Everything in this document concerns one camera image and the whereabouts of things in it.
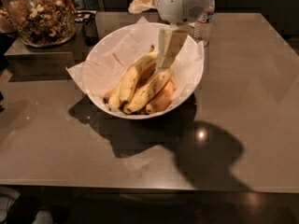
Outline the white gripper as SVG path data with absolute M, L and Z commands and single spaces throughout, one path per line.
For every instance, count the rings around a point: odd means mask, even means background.
M 150 9 L 158 10 L 164 21 L 171 23 L 158 33 L 158 56 L 156 70 L 168 69 L 181 51 L 187 36 L 188 27 L 184 24 L 194 22 L 208 7 L 210 0 L 133 0 L 128 11 L 138 14 Z

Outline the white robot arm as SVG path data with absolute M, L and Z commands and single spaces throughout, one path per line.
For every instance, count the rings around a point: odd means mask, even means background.
M 156 70 L 171 66 L 188 36 L 188 24 L 195 22 L 208 8 L 212 0 L 133 0 L 128 11 L 133 14 L 156 9 L 160 18 L 169 26 L 158 33 L 158 57 Z

